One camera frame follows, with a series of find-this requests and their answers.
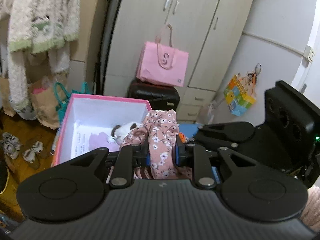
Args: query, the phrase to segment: white plush toy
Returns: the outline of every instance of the white plush toy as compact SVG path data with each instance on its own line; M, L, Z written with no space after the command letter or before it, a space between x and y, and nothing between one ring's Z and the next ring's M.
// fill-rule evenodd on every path
M129 122L125 125L116 125L111 131L111 136L116 139L118 145L121 145L128 133L140 125L141 124L137 122Z

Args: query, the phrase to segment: black suitcase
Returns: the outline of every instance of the black suitcase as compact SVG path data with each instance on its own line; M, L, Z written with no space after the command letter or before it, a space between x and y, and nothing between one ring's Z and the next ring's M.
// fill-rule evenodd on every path
M135 79L128 90L129 98L148 100L154 110L177 110L180 102L178 91L174 87L157 86Z

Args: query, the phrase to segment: door handle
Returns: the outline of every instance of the door handle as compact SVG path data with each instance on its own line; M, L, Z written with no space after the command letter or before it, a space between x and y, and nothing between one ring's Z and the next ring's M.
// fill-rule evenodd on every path
M176 1L176 5L174 6L174 9L173 9L173 12L172 12L173 15L176 14L178 5L179 5L179 1L177 0L177 1Z
M165 0L164 6L163 6L163 11L165 11L165 10L167 9L168 4L169 4L169 1L170 1L170 0Z
M217 17L216 23L214 24L214 27L213 27L213 30L214 30L214 31L217 29L218 20L219 20L219 18Z
M197 97L195 97L195 100L197 100L197 101L203 101L204 98L197 98Z

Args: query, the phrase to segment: bag strap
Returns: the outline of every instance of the bag strap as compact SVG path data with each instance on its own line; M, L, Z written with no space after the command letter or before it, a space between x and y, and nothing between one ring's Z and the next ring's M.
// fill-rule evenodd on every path
M171 62L168 62L167 59L169 58L169 54L168 53L163 53L163 49L162 49L162 45L160 43L157 43L157 47L158 47L158 63L159 65L166 69L172 69L174 63L176 62L176 58L175 58L175 49L173 49L173 55L172 55L172 59Z
M171 48L173 48L173 43L172 43L172 26L170 24L167 24L166 26L164 26L163 28L161 28L160 33L156 36L156 40L155 43L161 43L161 38L163 35L164 30L166 29L166 27L168 27L170 29L170 40L169 40L169 46Z
M87 95L91 94L87 82L83 82L82 83L81 93L82 94L87 94Z
M66 95L66 97L69 99L70 98L70 94L68 93L68 91L66 90L66 88L59 82L55 82L54 86L53 86L53 92L54 95L59 103L59 105L64 105L64 103L61 101L58 92L57 92L57 86L59 86L61 88L61 90L64 92L64 94Z

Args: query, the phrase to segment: white wardrobe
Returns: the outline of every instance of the white wardrobe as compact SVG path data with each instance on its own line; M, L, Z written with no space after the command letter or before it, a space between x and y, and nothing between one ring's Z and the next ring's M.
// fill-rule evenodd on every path
M104 95L126 96L143 44L154 41L159 30L171 24L174 47L189 53L184 87L177 88L177 118L194 121L220 86L251 3L252 0L122 0L110 43ZM162 43L167 45L166 38Z

